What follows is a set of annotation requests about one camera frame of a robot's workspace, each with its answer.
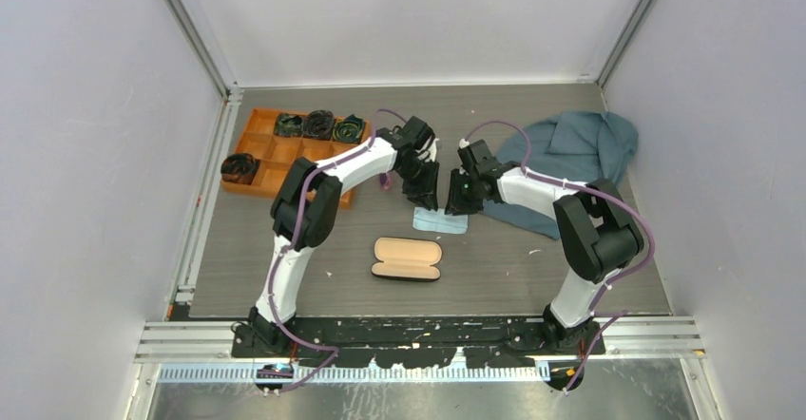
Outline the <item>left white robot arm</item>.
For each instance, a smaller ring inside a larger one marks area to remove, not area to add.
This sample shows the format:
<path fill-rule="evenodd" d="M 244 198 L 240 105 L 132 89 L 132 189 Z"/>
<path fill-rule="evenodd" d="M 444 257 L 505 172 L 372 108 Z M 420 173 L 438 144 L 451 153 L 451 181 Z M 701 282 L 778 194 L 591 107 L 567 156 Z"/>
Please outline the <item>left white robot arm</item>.
<path fill-rule="evenodd" d="M 402 192 L 418 207 L 436 210 L 439 163 L 432 128 L 411 116 L 403 125 L 378 128 L 365 142 L 319 161 L 294 161 L 271 206 L 274 252 L 247 326 L 266 355 L 284 355 L 292 342 L 286 327 L 297 312 L 297 294 L 315 251 L 333 231 L 341 197 L 378 175 L 396 173 Z"/>

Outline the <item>dark green rolled tie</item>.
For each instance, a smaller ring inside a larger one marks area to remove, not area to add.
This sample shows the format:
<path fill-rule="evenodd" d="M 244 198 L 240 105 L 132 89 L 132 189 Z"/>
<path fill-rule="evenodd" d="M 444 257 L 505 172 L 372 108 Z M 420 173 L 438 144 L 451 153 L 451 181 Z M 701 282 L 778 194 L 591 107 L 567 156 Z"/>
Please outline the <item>dark green rolled tie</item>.
<path fill-rule="evenodd" d="M 273 134 L 285 138 L 301 137 L 304 121 L 305 118 L 298 114 L 280 112 L 276 117 Z"/>

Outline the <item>black glasses case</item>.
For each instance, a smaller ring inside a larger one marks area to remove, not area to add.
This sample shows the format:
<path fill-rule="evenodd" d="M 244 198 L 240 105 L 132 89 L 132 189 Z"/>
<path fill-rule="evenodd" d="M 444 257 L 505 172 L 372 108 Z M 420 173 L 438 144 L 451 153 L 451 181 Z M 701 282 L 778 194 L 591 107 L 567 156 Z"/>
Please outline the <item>black glasses case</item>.
<path fill-rule="evenodd" d="M 374 244 L 375 277 L 391 280 L 434 282 L 441 278 L 437 267 L 443 255 L 434 241 L 383 237 Z"/>

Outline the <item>orange compartment tray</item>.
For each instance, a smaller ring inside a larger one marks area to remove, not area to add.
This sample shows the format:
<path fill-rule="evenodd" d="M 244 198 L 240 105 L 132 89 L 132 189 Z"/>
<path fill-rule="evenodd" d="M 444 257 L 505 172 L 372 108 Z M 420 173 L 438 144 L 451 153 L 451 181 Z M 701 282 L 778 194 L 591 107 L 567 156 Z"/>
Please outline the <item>orange compartment tray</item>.
<path fill-rule="evenodd" d="M 296 138 L 275 136 L 273 128 L 280 112 L 298 114 L 304 118 L 311 113 L 260 107 L 253 109 L 232 154 L 252 154 L 260 160 L 259 171 L 251 185 L 235 184 L 221 179 L 221 186 L 225 191 L 273 198 L 277 195 L 288 170 L 296 159 L 304 157 L 312 162 L 317 162 L 344 154 L 358 146 L 358 144 L 336 143 L 332 138 L 329 141 L 323 141 L 303 136 Z M 361 143 L 367 141 L 370 135 L 370 123 L 365 121 L 365 124 Z"/>

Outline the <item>dark teal cloth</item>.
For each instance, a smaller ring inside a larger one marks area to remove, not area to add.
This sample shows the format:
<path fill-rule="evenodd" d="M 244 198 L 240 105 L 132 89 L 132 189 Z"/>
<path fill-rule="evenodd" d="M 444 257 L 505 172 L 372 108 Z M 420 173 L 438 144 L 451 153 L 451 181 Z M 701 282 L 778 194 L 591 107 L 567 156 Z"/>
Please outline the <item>dark teal cloth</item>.
<path fill-rule="evenodd" d="M 530 169 L 554 178 L 620 183 L 638 150 L 636 127 L 612 112 L 564 111 L 508 137 L 495 151 L 502 163 L 526 160 Z"/>

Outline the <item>black orange rolled tie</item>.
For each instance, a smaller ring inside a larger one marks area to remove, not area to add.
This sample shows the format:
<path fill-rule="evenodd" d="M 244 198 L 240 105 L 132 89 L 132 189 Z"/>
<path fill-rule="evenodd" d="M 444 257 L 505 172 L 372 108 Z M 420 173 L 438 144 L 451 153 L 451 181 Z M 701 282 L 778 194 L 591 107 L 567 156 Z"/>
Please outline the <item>black orange rolled tie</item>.
<path fill-rule="evenodd" d="M 235 184 L 251 185 L 260 166 L 260 160 L 249 153 L 234 153 L 221 163 L 221 179 Z"/>

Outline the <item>purple sunglasses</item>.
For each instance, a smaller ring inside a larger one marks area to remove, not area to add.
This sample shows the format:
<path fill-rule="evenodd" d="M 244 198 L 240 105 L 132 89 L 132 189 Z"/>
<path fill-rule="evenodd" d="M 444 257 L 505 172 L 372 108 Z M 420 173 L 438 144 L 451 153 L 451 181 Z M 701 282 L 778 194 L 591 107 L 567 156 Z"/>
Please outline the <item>purple sunglasses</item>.
<path fill-rule="evenodd" d="M 392 178 L 389 173 L 380 174 L 378 176 L 379 186 L 382 190 L 388 191 L 392 187 Z"/>

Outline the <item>light blue cleaning cloth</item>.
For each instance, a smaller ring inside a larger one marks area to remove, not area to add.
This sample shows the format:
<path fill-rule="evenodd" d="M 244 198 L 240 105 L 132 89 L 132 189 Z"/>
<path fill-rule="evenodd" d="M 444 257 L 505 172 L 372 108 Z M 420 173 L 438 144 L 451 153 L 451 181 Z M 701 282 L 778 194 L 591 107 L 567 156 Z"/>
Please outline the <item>light blue cleaning cloth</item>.
<path fill-rule="evenodd" d="M 415 207 L 413 211 L 413 228 L 423 232 L 463 235 L 468 231 L 469 217 L 447 215 L 442 208 L 428 210 L 423 207 Z"/>

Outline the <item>green yellow rolled tie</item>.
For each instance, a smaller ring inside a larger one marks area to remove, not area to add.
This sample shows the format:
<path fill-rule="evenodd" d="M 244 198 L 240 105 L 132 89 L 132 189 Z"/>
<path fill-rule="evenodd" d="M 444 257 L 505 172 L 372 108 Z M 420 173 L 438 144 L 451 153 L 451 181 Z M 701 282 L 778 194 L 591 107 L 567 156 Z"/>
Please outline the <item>green yellow rolled tie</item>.
<path fill-rule="evenodd" d="M 332 132 L 332 140 L 336 143 L 360 144 L 365 125 L 365 121 L 355 114 L 344 119 L 337 119 Z"/>

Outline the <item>dark brown rolled tie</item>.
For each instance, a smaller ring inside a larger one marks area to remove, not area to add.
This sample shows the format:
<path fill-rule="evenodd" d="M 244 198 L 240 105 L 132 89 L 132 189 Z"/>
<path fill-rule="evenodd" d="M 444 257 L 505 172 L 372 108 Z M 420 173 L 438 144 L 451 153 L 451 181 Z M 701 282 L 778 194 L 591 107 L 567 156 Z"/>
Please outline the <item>dark brown rolled tie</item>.
<path fill-rule="evenodd" d="M 336 118 L 332 111 L 319 109 L 312 111 L 301 126 L 302 136 L 313 140 L 329 141 L 332 138 Z"/>

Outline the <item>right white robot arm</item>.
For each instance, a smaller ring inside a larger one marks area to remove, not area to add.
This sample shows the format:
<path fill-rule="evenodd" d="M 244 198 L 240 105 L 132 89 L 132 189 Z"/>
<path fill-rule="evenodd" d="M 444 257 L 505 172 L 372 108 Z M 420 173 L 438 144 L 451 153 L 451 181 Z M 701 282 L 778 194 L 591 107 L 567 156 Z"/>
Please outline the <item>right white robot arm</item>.
<path fill-rule="evenodd" d="M 568 353 L 592 320 L 607 284 L 644 248 L 633 213 L 612 181 L 588 184 L 499 162 L 483 141 L 461 141 L 461 165 L 451 171 L 449 215 L 472 215 L 489 202 L 520 206 L 554 220 L 569 271 L 543 313 L 540 336 L 554 353 Z"/>

